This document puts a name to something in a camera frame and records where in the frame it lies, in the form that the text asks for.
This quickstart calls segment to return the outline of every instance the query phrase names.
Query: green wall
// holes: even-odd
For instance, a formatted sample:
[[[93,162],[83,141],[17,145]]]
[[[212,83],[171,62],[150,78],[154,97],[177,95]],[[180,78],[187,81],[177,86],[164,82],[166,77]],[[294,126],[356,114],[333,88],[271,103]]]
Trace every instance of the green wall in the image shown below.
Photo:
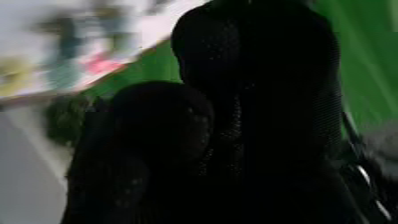
[[[398,33],[395,0],[321,0],[342,42],[349,109],[361,130],[398,118]]]

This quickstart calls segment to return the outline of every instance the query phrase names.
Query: colorful object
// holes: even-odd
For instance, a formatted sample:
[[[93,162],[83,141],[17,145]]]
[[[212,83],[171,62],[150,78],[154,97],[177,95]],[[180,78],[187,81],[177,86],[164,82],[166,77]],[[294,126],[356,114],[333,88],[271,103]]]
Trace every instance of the colorful object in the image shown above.
[[[13,96],[29,85],[31,72],[33,68],[22,58],[0,59],[0,97]]]
[[[113,73],[120,70],[125,67],[125,64],[109,60],[106,55],[99,54],[84,66],[91,75],[102,75],[104,73]]]

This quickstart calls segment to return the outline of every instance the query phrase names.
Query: white wall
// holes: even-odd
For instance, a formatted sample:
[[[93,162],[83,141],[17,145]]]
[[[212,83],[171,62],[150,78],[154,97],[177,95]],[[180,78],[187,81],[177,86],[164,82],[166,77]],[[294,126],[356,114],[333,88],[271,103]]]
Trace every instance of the white wall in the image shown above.
[[[13,116],[19,111],[0,112],[0,222],[58,224],[67,189]]]

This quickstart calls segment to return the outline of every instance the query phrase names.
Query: red object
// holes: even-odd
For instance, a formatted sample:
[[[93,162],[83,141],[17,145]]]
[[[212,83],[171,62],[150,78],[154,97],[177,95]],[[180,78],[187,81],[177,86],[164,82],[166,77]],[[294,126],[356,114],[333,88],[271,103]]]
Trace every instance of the red object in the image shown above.
[[[109,60],[104,56],[104,53],[95,56],[95,58],[86,63],[86,70],[93,75],[104,75],[106,73],[115,72],[125,64]]]

